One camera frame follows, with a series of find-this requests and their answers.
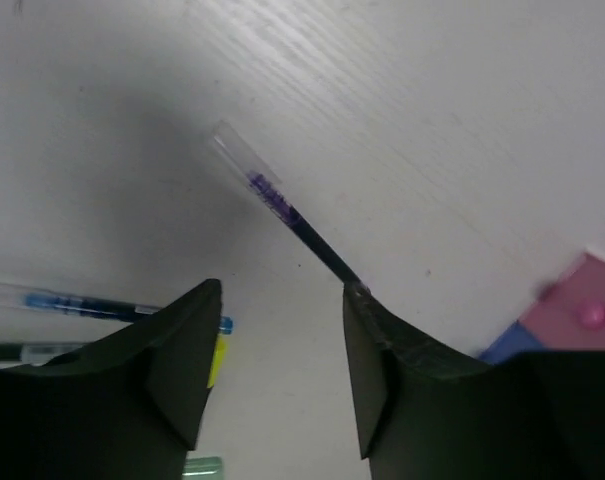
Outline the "yellow cap black highlighter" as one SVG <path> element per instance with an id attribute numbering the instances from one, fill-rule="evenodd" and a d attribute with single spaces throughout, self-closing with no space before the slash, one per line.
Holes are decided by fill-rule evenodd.
<path id="1" fill-rule="evenodd" d="M 211 370 L 207 383 L 207 388 L 212 389 L 215 385 L 216 379 L 219 375 L 220 369 L 225 361 L 228 352 L 228 341 L 226 335 L 219 334 L 217 337 L 213 360 L 211 363 Z"/>

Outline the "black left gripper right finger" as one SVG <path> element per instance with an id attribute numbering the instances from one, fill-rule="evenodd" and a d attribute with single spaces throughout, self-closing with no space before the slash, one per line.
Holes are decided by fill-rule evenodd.
<path id="1" fill-rule="evenodd" d="M 489 365 L 359 285 L 343 325 L 360 452 L 375 479 L 605 479 L 605 351 Z"/>

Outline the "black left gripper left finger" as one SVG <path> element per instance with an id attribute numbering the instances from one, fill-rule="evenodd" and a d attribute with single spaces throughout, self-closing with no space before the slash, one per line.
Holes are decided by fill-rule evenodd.
<path id="1" fill-rule="evenodd" d="M 197 444 L 221 320 L 208 279 L 41 366 L 0 369 L 0 479 L 178 479 Z"/>

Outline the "purple ink refill pen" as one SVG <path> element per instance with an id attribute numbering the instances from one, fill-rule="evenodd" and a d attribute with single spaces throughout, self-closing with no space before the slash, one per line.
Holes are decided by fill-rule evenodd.
<path id="1" fill-rule="evenodd" d="M 364 282 L 306 218 L 277 188 L 278 179 L 250 145 L 226 122 L 219 123 L 212 134 L 212 150 L 238 175 L 240 182 L 343 283 Z"/>

